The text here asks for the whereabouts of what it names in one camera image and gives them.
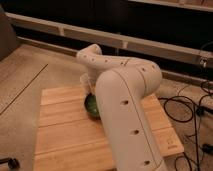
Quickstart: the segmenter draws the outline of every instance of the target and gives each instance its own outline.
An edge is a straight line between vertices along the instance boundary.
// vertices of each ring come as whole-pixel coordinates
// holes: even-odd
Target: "white shelf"
[[[213,3],[211,3],[211,5],[208,6],[207,3],[203,5],[199,4],[196,5],[196,3],[191,3],[191,1],[189,0],[127,0],[127,1],[213,12]]]

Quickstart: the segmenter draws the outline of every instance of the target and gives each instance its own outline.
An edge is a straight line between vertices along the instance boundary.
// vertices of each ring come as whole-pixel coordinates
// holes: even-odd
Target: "screw hole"
[[[147,165],[149,165],[150,164],[150,161],[144,161],[143,163],[142,163],[142,166],[147,166]]]
[[[124,100],[124,101],[121,102],[122,105],[127,105],[128,103],[129,103],[128,100]]]
[[[131,134],[132,134],[132,135],[137,135],[137,134],[139,134],[139,130],[137,130],[137,129],[136,129],[136,130],[133,130],[133,131],[131,132]]]

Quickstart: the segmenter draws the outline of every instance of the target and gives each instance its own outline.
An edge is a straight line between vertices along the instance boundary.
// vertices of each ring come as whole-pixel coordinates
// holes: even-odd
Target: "wooden plank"
[[[81,120],[38,129],[36,153],[47,153],[104,140],[100,121]]]
[[[154,132],[163,156],[183,152],[184,149],[173,128]],[[34,171],[59,170],[110,170],[115,167],[106,140],[57,150],[35,156]]]
[[[100,141],[36,155],[34,171],[106,171],[114,167],[108,143]]]
[[[165,157],[184,152],[184,147],[174,128],[159,129],[153,131],[153,134],[162,156]]]
[[[41,106],[39,127],[88,119],[83,100]]]
[[[84,96],[81,86],[43,91],[34,171],[114,168],[102,124],[89,119],[83,106]],[[156,96],[146,97],[142,105],[162,156],[183,152]]]
[[[163,108],[161,107],[161,104],[154,94],[144,98],[141,102],[152,130],[172,126]]]
[[[81,86],[44,90],[39,125],[47,126],[87,118],[83,92]],[[142,105],[152,130],[171,127],[155,95],[143,99]]]
[[[47,89],[42,92],[41,105],[49,105],[83,99],[85,97],[84,92],[78,90],[79,86]]]

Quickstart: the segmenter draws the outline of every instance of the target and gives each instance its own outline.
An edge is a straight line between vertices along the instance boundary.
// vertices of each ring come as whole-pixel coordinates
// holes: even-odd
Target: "wooden platform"
[[[80,86],[42,92],[34,171],[104,171],[115,168],[100,120],[91,120]],[[142,105],[163,156],[184,151],[155,95]]]

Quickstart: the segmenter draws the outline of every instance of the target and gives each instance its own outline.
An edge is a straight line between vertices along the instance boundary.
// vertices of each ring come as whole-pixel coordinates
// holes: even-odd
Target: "shelf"
[[[212,0],[128,0],[128,1],[213,12]]]

